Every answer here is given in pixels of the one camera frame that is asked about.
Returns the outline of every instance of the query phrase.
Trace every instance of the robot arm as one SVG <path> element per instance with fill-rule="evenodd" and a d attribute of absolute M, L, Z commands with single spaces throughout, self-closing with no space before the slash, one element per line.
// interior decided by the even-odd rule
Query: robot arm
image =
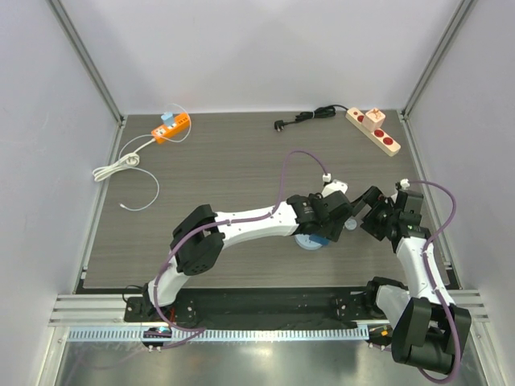
<path fill-rule="evenodd" d="M 424 265 L 422 248 L 430 233 L 420 226 L 423 196 L 398 184 L 398 192 L 392 197 L 385 197 L 378 188 L 371 187 L 350 202 L 345 195 L 348 188 L 345 183 L 331 181 L 327 175 L 324 182 L 321 193 L 291 196 L 274 212 L 275 207 L 240 213 L 213 212 L 209 205 L 198 207 L 174 230 L 171 248 L 200 226 L 215 222 L 223 224 L 195 234 L 171 258 L 157 287 L 159 306 L 172 304 L 188 278 L 213 267 L 220 252 L 231 245 L 265 236 L 295 234 L 338 241 L 344 222 L 368 205 L 370 210 L 363 218 L 361 228 L 378 240 L 387 237 L 391 241 L 393 252 L 406 272 L 410 290 L 408 293 L 402 283 L 377 277 L 367 289 L 370 306 L 378 316 L 385 315 L 392 325 L 393 359 L 447 374 L 452 369 L 455 348 L 449 323 L 432 284 L 436 284 L 453 313 L 462 352 L 471 317 L 467 310 L 455 306 L 447 292 L 435 264 L 432 245 L 426 252 L 429 274 Z M 242 218 L 260 220 L 234 221 Z M 148 283 L 143 297 L 148 315 L 156 306 L 155 280 Z"/>

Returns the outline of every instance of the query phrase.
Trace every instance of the black cable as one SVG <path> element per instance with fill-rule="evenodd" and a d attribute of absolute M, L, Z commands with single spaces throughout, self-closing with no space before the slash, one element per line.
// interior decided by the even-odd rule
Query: black cable
<path fill-rule="evenodd" d="M 291 122 L 285 121 L 276 121 L 274 123 L 274 128 L 277 131 L 283 131 L 284 126 L 292 125 L 294 123 L 300 123 L 307 121 L 308 119 L 316 119 L 316 118 L 331 118 L 336 115 L 336 107 L 341 107 L 345 111 L 348 109 L 343 105 L 329 105 L 325 107 L 318 107 L 315 111 L 302 111 L 300 114 L 295 116 L 295 120 Z"/>
<path fill-rule="evenodd" d="M 133 288 L 137 288 L 138 290 L 141 290 L 142 293 L 143 293 L 143 287 L 141 287 L 140 285 L 132 285 L 132 284 L 129 284 L 126 288 L 123 289 L 122 291 L 122 300 L 126 303 L 127 303 L 127 299 L 126 299 L 126 291 L 128 288 L 130 287 L 133 287 Z"/>

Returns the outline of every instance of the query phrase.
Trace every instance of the gray wood surface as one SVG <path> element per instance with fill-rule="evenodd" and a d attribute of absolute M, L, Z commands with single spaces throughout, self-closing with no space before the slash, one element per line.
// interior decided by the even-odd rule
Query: gray wood surface
<path fill-rule="evenodd" d="M 353 199 L 371 185 L 386 194 L 394 183 L 416 178 L 402 126 L 387 112 L 383 129 L 402 146 L 394 157 L 378 149 L 341 113 L 338 117 L 273 130 L 275 120 L 293 113 L 218 113 L 192 116 L 192 133 L 183 143 L 152 144 L 140 152 L 140 167 L 161 185 L 156 202 L 151 177 L 126 170 L 109 181 L 84 287 L 142 285 L 167 257 L 171 232 L 195 207 L 210 203 L 214 211 L 245 211 L 273 204 L 282 160 L 293 149 L 313 152 L 334 178 L 348 183 Z M 130 116 L 121 144 L 149 133 L 158 116 Z M 128 147 L 134 150 L 145 139 Z M 288 166 L 285 198 L 322 187 L 322 171 L 304 154 Z M 426 216 L 425 224 L 431 222 Z M 363 285 L 374 276 L 405 280 L 387 240 L 378 242 L 360 229 L 344 231 L 340 241 L 315 252 L 302 250 L 293 237 L 269 237 L 228 248 L 215 267 L 188 282 L 197 287 Z"/>

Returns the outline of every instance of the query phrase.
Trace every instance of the coiled white cable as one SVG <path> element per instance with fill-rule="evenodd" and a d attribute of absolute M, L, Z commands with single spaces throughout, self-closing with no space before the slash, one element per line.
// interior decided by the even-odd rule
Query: coiled white cable
<path fill-rule="evenodd" d="M 165 137 L 162 137 L 162 138 L 167 140 L 167 141 L 169 141 L 169 142 L 181 143 L 182 141 L 184 141 L 190 135 L 190 132 L 192 131 L 192 119 L 190 118 L 190 114 L 188 114 L 187 111 L 182 106 L 179 106 L 176 103 L 172 103 L 172 105 L 175 105 L 175 106 L 179 107 L 180 109 L 182 109 L 186 113 L 187 118 L 190 121 L 190 125 L 187 128 L 186 135 L 184 135 L 184 137 L 182 137 L 179 140 L 174 140 L 174 139 L 165 138 Z M 139 138 L 144 138 L 144 137 L 152 137 L 152 139 L 149 140 L 148 142 L 145 142 L 143 145 L 139 146 L 135 151 L 133 151 L 131 153 L 127 153 L 126 155 L 124 155 L 122 157 L 123 150 L 125 150 L 125 148 L 130 143 L 136 141 Z M 139 165 L 139 154 L 138 154 L 138 152 L 141 149 L 149 146 L 151 143 L 154 143 L 154 142 L 155 142 L 155 138 L 153 138 L 152 134 L 144 134 L 144 135 L 140 135 L 140 136 L 138 136 L 136 138 L 132 138 L 130 141 L 128 141 L 122 147 L 122 149 L 120 150 L 120 153 L 118 154 L 118 160 L 115 163 L 113 163 L 111 165 L 108 165 L 108 166 L 98 167 L 97 169 L 95 169 L 93 171 L 93 178 L 94 178 L 95 182 L 97 182 L 97 183 L 99 183 L 100 181 L 104 181 L 105 179 L 107 179 L 108 177 L 110 177 L 114 173 L 117 173 L 118 171 L 127 170 L 127 169 L 133 169 L 133 170 L 142 171 L 143 173 L 147 173 L 150 177 L 152 177 L 154 179 L 155 184 L 157 185 L 157 191 L 155 193 L 155 197 L 147 205 L 145 205 L 144 207 L 139 207 L 139 208 L 136 208 L 136 209 L 134 209 L 132 207 L 127 207 L 123 203 L 120 203 L 119 204 L 120 207 L 126 209 L 127 211 L 142 211 L 143 209 L 147 209 L 150 205 L 152 205 L 154 203 L 154 201 L 159 196 L 159 181 L 155 177 L 155 175 L 150 173 L 148 170 L 142 169 L 140 167 L 136 167 L 136 166 Z"/>

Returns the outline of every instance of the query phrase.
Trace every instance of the orange power strip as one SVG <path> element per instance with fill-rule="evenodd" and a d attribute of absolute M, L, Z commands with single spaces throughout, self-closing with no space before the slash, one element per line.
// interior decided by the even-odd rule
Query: orange power strip
<path fill-rule="evenodd" d="M 173 126 L 160 125 L 152 130 L 152 135 L 155 141 L 161 144 L 167 141 L 165 138 L 172 138 L 188 127 L 190 127 L 190 118 L 188 118 L 186 113 L 181 113 L 175 117 L 175 124 Z"/>

